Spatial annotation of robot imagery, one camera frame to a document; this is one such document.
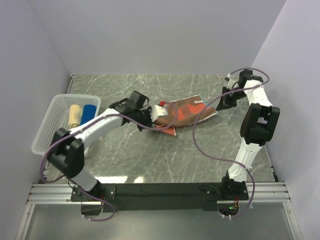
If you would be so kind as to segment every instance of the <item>basket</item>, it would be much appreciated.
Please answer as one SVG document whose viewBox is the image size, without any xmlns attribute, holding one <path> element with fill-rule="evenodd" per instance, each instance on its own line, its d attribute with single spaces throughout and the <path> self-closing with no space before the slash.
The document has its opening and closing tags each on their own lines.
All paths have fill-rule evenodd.
<svg viewBox="0 0 320 240">
<path fill-rule="evenodd" d="M 82 108 L 87 104 L 95 105 L 94 116 L 96 117 L 101 99 L 98 96 L 82 94 L 58 94 L 54 96 L 32 143 L 31 150 L 34 154 L 45 154 L 51 146 L 55 132 L 60 128 L 68 129 L 69 108 L 73 104 Z"/>
</svg>

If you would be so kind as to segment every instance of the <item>robotic arm link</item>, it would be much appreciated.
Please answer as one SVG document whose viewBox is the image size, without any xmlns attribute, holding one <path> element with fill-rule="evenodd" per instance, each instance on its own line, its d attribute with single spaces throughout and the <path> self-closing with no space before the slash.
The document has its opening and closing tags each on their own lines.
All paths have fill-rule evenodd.
<svg viewBox="0 0 320 240">
<path fill-rule="evenodd" d="M 138 125 L 140 131 L 143 129 L 141 125 L 155 130 L 152 128 L 153 122 L 168 115 L 165 107 L 160 105 L 151 107 L 149 99 L 137 91 L 134 91 L 130 98 L 113 103 L 102 114 L 82 126 L 70 131 L 63 128 L 57 130 L 52 144 L 62 142 L 47 154 L 47 159 L 76 184 L 73 187 L 71 201 L 92 201 L 93 199 L 88 197 L 89 194 L 112 202 L 116 211 L 167 209 L 217 211 L 217 201 L 230 201 L 235 198 L 248 200 L 247 170 L 243 166 L 249 169 L 260 149 L 272 139 L 280 114 L 279 108 L 272 106 L 269 102 L 261 85 L 262 82 L 260 76 L 253 75 L 253 71 L 248 69 L 240 72 L 238 81 L 228 77 L 225 79 L 225 86 L 222 89 L 223 97 L 216 110 L 236 107 L 237 100 L 245 97 L 250 107 L 240 128 L 241 145 L 235 158 L 235 161 L 240 164 L 234 163 L 221 182 L 100 183 L 85 169 L 84 150 L 99 137 L 129 123 L 129 119 Z M 260 86 L 242 90 L 256 85 Z M 111 210 L 108 206 L 103 206 L 103 211 Z"/>
</svg>

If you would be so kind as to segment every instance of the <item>marble tabletop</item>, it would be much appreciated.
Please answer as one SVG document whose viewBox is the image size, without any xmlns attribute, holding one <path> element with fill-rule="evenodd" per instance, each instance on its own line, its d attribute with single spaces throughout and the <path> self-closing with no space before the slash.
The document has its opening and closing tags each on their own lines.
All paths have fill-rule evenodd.
<svg viewBox="0 0 320 240">
<path fill-rule="evenodd" d="M 149 97 L 151 105 L 198 94 L 208 101 L 221 94 L 223 80 L 222 75 L 199 74 L 77 75 L 70 93 L 100 97 L 101 113 L 134 90 Z M 237 107 L 199 123 L 196 140 L 200 147 L 210 155 L 234 160 L 248 107 L 244 98 Z M 135 124 L 125 124 L 90 146 L 85 166 L 102 183 L 220 182 L 231 163 L 202 155 L 193 143 L 192 126 L 178 128 L 176 132 L 176 137 L 149 130 L 139 132 Z M 257 182 L 275 181 L 265 147 L 257 154 L 251 172 Z M 58 175 L 51 166 L 48 179 Z"/>
</svg>

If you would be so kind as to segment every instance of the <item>brown cloth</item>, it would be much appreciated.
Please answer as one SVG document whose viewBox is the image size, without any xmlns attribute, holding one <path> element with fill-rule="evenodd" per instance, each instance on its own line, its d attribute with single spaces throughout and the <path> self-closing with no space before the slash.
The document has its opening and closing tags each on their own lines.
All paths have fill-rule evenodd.
<svg viewBox="0 0 320 240">
<path fill-rule="evenodd" d="M 200 113 L 201 110 L 206 106 L 200 95 L 190 96 L 179 101 L 172 101 L 171 103 L 179 108 L 177 121 L 173 125 L 177 128 L 192 125 L 196 120 L 197 114 Z M 170 104 L 167 104 L 166 110 L 168 112 L 168 116 L 166 116 L 165 118 L 159 118 L 157 121 L 155 121 L 155 125 L 167 126 L 173 122 L 177 114 L 177 109 Z M 216 109 L 209 106 L 200 115 L 198 122 L 206 120 L 216 113 Z"/>
</svg>

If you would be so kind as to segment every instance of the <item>gray wall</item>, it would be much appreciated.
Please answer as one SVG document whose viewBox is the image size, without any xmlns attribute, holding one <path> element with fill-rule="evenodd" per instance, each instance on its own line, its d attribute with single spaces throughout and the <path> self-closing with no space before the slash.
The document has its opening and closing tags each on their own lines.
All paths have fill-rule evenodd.
<svg viewBox="0 0 320 240">
<path fill-rule="evenodd" d="M 0 1 L 0 238 L 14 239 L 40 158 L 31 144 L 68 74 L 27 0 Z"/>
<path fill-rule="evenodd" d="M 285 0 L 29 0 L 72 74 L 251 66 Z"/>
<path fill-rule="evenodd" d="M 320 1 L 288 0 L 253 63 L 270 74 L 265 88 L 281 109 L 267 148 L 306 240 L 320 239 L 319 10 Z"/>
</svg>

